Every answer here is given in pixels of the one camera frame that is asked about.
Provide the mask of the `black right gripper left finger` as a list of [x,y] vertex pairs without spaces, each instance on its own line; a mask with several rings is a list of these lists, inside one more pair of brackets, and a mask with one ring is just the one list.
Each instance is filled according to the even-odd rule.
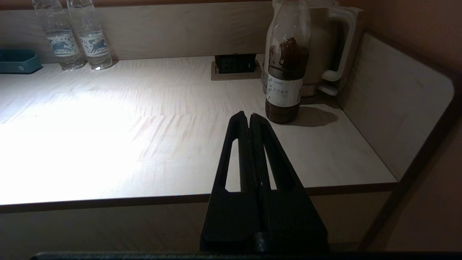
[[[201,231],[202,252],[247,253],[253,250],[254,235],[261,226],[248,130],[243,111],[230,118]],[[234,140],[238,145],[240,192],[226,190]]]

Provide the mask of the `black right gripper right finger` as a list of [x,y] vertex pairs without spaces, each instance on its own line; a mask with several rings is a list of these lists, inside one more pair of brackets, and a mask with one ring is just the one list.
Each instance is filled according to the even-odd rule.
[[327,253],[328,232],[270,122],[251,115],[251,148],[261,229],[259,253]]

